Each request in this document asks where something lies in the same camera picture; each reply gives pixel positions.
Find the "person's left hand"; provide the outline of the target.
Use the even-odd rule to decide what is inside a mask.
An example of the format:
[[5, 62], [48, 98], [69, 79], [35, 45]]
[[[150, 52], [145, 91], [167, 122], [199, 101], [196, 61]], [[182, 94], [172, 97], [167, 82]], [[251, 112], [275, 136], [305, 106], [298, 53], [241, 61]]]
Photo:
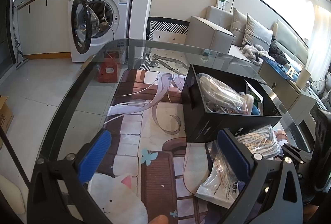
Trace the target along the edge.
[[168, 224], [168, 223], [169, 223], [168, 217], [163, 214], [155, 217], [149, 222], [149, 224]]

